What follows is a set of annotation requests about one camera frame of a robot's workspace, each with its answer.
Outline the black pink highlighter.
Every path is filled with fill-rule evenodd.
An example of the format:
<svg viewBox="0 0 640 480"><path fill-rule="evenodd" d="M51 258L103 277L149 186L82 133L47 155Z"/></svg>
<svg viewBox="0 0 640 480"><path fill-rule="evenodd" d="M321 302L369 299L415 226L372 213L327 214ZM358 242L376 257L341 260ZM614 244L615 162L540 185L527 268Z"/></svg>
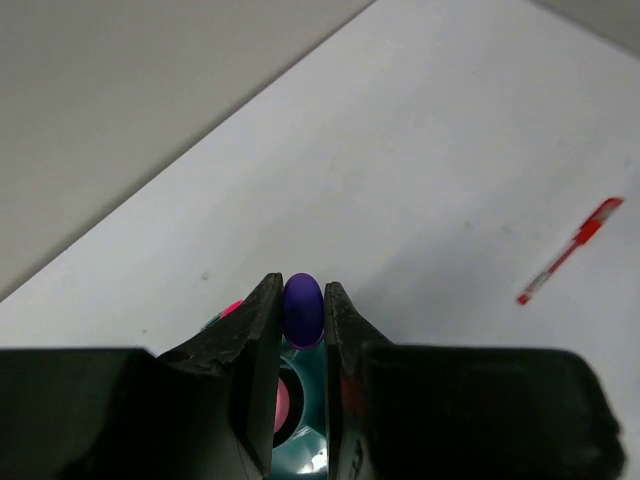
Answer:
<svg viewBox="0 0 640 480"><path fill-rule="evenodd" d="M229 314L231 314L234 310L236 310L239 306L241 306L243 303L243 300L237 300L235 302L233 302L231 305L229 305L228 307L226 307L220 314L219 314L219 318L222 319L226 316L228 316Z"/></svg>

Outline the pink bottle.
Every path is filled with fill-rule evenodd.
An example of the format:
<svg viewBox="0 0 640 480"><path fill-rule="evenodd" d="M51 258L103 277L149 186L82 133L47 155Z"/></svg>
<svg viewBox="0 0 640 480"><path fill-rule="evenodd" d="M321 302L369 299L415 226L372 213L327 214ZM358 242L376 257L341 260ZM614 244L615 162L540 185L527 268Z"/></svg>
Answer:
<svg viewBox="0 0 640 480"><path fill-rule="evenodd" d="M290 410L290 395L285 382L279 378L275 405L274 432L277 433L285 424Z"/></svg>

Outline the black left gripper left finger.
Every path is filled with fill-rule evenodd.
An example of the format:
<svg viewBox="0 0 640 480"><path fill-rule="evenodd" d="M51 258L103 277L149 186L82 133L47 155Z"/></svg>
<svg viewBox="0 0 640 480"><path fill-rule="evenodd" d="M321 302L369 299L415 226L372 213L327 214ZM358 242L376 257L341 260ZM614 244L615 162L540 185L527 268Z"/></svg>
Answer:
<svg viewBox="0 0 640 480"><path fill-rule="evenodd" d="M5 349L5 479L262 479L271 470L283 279L155 356Z"/></svg>

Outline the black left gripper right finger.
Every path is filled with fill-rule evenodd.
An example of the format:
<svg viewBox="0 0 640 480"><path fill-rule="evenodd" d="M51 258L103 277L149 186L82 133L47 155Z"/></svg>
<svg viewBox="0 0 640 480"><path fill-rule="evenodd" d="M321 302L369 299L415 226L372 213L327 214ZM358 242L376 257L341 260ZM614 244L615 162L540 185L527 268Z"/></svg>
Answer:
<svg viewBox="0 0 640 480"><path fill-rule="evenodd" d="M398 345L324 293L332 479L618 479L598 377L557 349Z"/></svg>

